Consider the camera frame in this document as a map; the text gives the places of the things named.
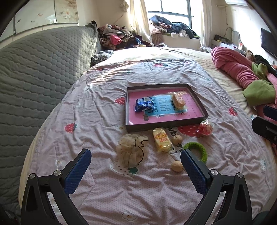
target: red candy in clear wrapper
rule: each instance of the red candy in clear wrapper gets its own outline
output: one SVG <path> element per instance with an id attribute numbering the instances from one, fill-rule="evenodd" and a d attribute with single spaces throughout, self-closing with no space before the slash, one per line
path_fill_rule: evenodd
<path id="1" fill-rule="evenodd" d="M 197 133 L 208 136 L 212 134 L 212 130 L 213 130 L 213 124 L 206 119 L 199 124 Z"/>

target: blue wrapper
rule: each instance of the blue wrapper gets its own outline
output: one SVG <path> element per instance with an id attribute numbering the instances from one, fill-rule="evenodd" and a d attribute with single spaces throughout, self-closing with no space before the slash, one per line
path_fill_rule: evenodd
<path id="1" fill-rule="evenodd" d="M 151 97 L 139 98 L 136 100 L 135 112 L 144 112 L 149 109 L 156 109 L 154 107 L 154 102 Z"/>

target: silver bolt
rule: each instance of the silver bolt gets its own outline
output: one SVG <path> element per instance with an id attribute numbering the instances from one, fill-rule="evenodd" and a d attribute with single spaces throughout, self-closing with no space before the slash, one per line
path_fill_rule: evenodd
<path id="1" fill-rule="evenodd" d="M 35 178 L 35 174 L 31 173 L 29 177 L 30 177 L 30 179 L 33 179 L 33 178 Z"/>
<path id="2" fill-rule="evenodd" d="M 243 178 L 243 174 L 242 173 L 238 173 L 238 177 L 239 178 Z"/>
<path id="3" fill-rule="evenodd" d="M 55 176 L 58 176 L 58 175 L 60 175 L 61 174 L 61 171 L 60 170 L 56 170 L 55 172 L 54 172 L 54 175 Z"/>
<path id="4" fill-rule="evenodd" d="M 218 174 L 218 171 L 217 171 L 217 170 L 211 170 L 211 174 L 212 174 L 212 175 L 217 175 L 217 174 Z"/>

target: packaged bread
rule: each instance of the packaged bread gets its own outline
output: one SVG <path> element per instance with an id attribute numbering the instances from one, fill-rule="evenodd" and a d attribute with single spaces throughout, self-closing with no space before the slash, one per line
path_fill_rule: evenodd
<path id="1" fill-rule="evenodd" d="M 182 110 L 186 104 L 180 92 L 173 92 L 172 101 L 175 107 L 179 110 Z"/>
<path id="2" fill-rule="evenodd" d="M 172 149 L 171 141 L 168 138 L 164 129 L 162 128 L 154 129 L 153 136 L 155 139 L 157 152 L 168 152 Z"/>

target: fuzzy green hair tie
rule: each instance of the fuzzy green hair tie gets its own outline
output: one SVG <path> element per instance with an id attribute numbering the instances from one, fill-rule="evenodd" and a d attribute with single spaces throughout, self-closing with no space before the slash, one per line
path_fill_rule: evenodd
<path id="1" fill-rule="evenodd" d="M 200 143 L 198 143 L 198 142 L 189 142 L 189 143 L 184 145 L 184 149 L 189 149 L 189 150 L 196 149 L 196 150 L 200 151 L 201 154 L 202 154 L 201 161 L 203 163 L 207 162 L 208 155 L 207 155 L 206 149 Z"/>

